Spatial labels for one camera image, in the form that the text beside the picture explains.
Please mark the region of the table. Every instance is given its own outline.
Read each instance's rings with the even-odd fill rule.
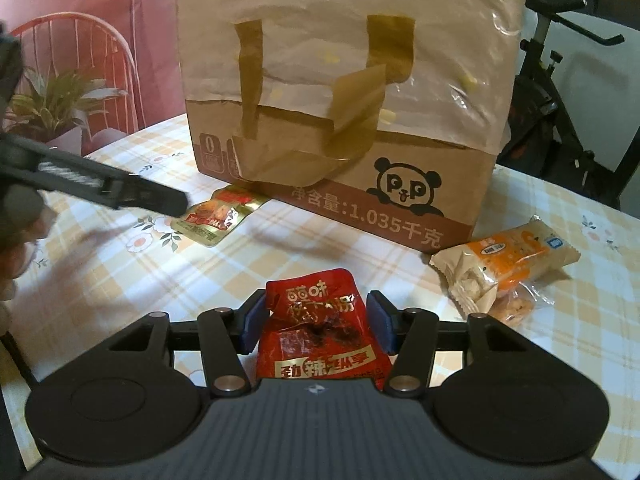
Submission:
[[[196,202],[225,185],[196,170],[185,116],[91,158],[188,190]],[[334,267],[349,269],[363,295],[376,288],[401,308],[420,306],[460,320],[439,275],[417,251],[275,200],[212,249],[176,235],[159,214],[106,210],[60,194],[51,194],[49,203],[60,216],[10,303],[12,333],[39,379],[150,311],[195,319],[216,306],[237,308],[267,280]],[[604,389],[610,423],[595,459],[616,478],[631,480],[640,470],[640,221],[496,167],[474,235],[523,224],[533,214],[582,257],[566,268],[571,279],[545,289],[555,305],[537,309],[519,331]],[[249,375],[254,363],[245,360]],[[459,355],[439,354],[432,384],[460,366]],[[179,352],[175,367],[202,380],[202,364],[191,352]],[[39,455],[24,423],[28,389],[4,349],[0,375],[31,466]]]

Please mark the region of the small snack packet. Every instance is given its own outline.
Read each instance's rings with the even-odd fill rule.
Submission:
[[[260,336],[258,378],[372,378],[382,389],[391,361],[369,328],[351,273],[267,282],[266,295],[273,314]]]
[[[215,190],[210,200],[196,204],[183,216],[172,220],[171,227],[199,244],[213,247],[268,200],[242,187],[226,186]]]
[[[576,249],[534,217],[515,229],[440,251],[430,263],[444,274],[463,318],[484,312],[500,320],[521,320],[533,310],[536,298],[530,287],[514,294],[517,286],[578,259]],[[491,311],[496,299],[500,301]]]
[[[554,301],[542,294],[533,283],[521,282],[503,295],[498,295],[489,309],[489,316],[505,325],[518,326],[538,306],[553,305]]]

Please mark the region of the red chair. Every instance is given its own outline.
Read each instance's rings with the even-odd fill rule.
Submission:
[[[93,136],[101,130],[113,128],[128,135],[145,127],[138,71],[127,41],[112,25],[90,14],[57,12],[35,18],[11,34],[22,42],[24,64],[41,74],[50,67],[56,74],[80,69],[91,78],[105,79],[108,88],[127,91],[104,102],[105,114],[90,117],[89,151],[100,147],[96,144],[102,142],[94,142]]]

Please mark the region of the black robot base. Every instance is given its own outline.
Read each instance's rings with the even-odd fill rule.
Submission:
[[[152,312],[34,387],[28,427],[44,460],[29,480],[602,480],[591,460],[609,419],[603,392],[486,315],[443,322],[367,297],[398,354],[371,380],[264,379],[238,354],[268,317],[264,291],[196,321]],[[173,369],[202,354],[206,387]],[[464,366],[429,388],[437,351]]]

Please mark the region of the wall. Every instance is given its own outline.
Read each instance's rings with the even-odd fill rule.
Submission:
[[[640,126],[640,31],[577,12],[564,17],[597,35],[623,34],[626,39],[604,47],[552,23],[543,56],[544,62],[551,50],[564,56],[553,78],[582,145],[595,153],[597,162],[615,170]],[[535,13],[526,9],[522,37],[530,38],[536,24]],[[518,70],[523,58],[521,53]],[[640,218],[640,171],[622,194],[621,209]]]

